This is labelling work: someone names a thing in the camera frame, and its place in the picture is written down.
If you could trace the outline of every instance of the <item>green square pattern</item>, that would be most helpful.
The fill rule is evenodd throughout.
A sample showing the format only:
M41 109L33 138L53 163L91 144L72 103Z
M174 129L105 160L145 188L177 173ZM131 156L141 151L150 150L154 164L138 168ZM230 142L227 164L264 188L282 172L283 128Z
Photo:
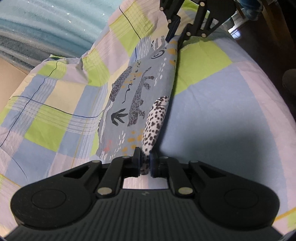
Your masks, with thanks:
M48 61L38 71L38 74L51 77L55 79L61 79L67 72L67 65L63 61Z
M190 85L209 77L232 64L226 53L217 44L201 37L191 37L179 54L172 95L186 90Z
M100 87L108 82L110 73L96 49L82 59L83 69L88 74L88 85Z
M43 105L24 138L57 152L71 117L69 114Z
M140 38L149 35L153 24L144 16L136 2L125 11L124 15L112 23L110 29L115 33L128 55L131 56Z
M0 125L2 125L5 117L11 110L11 107L14 105L14 103L18 100L18 97L11 97L11 99L8 101L7 105L4 107L4 109L0 112Z

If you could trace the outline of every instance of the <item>dark floor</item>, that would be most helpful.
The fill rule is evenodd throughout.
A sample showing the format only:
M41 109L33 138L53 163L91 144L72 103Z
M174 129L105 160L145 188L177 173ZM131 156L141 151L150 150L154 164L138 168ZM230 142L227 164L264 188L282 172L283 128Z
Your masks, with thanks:
M275 44L263 15L257 21L247 21L238 31L237 43L267 74L296 120L296 97L282 85L284 72L296 68L296 51L284 50Z

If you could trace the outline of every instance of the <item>circular button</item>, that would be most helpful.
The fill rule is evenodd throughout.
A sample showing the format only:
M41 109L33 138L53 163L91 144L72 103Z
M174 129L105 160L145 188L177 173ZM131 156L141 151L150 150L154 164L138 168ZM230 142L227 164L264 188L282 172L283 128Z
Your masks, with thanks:
M178 189L178 192L182 195L189 195L193 193L193 189L189 187L182 187Z
M257 194L243 188L228 191L224 199L230 206L242 209L251 208L258 203Z
M52 209L61 206L66 200L66 195L56 189L42 190L32 196L32 203L42 209Z

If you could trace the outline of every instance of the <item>ribbed rubber surface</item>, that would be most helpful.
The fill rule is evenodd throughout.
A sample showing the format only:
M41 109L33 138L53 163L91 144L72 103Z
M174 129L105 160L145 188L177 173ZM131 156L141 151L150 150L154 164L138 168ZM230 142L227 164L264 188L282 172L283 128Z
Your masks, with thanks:
M123 189L112 199L100 199L77 223L51 231L18 227L8 241L276 241L273 228L239 232L205 218L190 199L166 190Z

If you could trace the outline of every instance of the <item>lizard print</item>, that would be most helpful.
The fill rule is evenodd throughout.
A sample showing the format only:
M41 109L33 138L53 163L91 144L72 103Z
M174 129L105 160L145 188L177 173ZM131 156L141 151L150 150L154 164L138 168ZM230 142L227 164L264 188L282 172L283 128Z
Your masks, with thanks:
M132 66L127 67L127 69L112 84L112 90L111 90L110 97L109 97L109 99L111 101L115 101L115 97L117 96L118 92L120 91L124 81L131 73L131 69L132 69Z
M148 70L150 70L151 67L147 70L145 70L145 72L143 73L142 75L142 78L141 78L141 81L139 83L139 86L136 90L136 93L133 97L133 100L132 100L132 103L131 103L131 108L130 108L130 111L128 113L128 126L131 126L131 125L134 125L137 123L137 120L138 120L138 116L142 116L143 119L145 117L145 111L141 111L140 110L140 105L143 104L143 100L141 99L141 94L142 94L142 89L143 87L147 90L150 89L150 85L148 83L146 83L145 81L147 79L151 79L153 80L154 79L154 76L144 76L146 74L146 72Z

